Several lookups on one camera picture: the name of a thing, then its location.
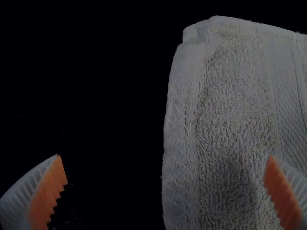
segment towel fold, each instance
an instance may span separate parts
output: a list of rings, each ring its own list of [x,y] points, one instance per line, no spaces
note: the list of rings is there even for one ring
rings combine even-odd
[[[220,16],[187,27],[168,86],[166,229],[281,229],[265,164],[307,176],[306,127],[306,35]]]

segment black background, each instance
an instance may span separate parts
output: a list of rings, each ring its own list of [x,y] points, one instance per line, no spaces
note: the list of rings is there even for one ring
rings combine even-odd
[[[19,9],[35,4],[15,2]],[[69,185],[49,229],[95,229],[93,210],[98,222],[113,228],[129,216],[126,227],[165,229],[163,125],[168,76],[185,27],[221,15],[307,33],[299,14],[290,19],[230,8],[188,15],[159,10],[131,21],[128,14],[119,23],[82,11],[18,11],[2,20],[0,196],[31,168],[60,154]],[[107,178],[114,172],[119,175],[112,184]],[[100,204],[109,200],[108,208]]]

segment orange rubber pad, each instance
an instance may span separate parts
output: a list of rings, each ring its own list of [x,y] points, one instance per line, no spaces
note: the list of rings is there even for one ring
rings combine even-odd
[[[47,223],[51,221],[50,215],[54,213],[53,207],[60,198],[60,192],[64,191],[64,185],[68,184],[60,156],[53,161],[49,170],[42,178],[37,192],[30,203],[28,221],[33,230],[48,230]]]
[[[277,160],[270,156],[264,173],[264,187],[271,195],[280,225],[285,230],[296,230],[301,224],[303,210]]]

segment towel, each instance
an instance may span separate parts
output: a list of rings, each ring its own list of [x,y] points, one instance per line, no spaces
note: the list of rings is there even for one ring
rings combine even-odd
[[[265,164],[307,176],[306,126],[306,35],[220,16],[187,27],[168,85],[166,229],[281,229]]]

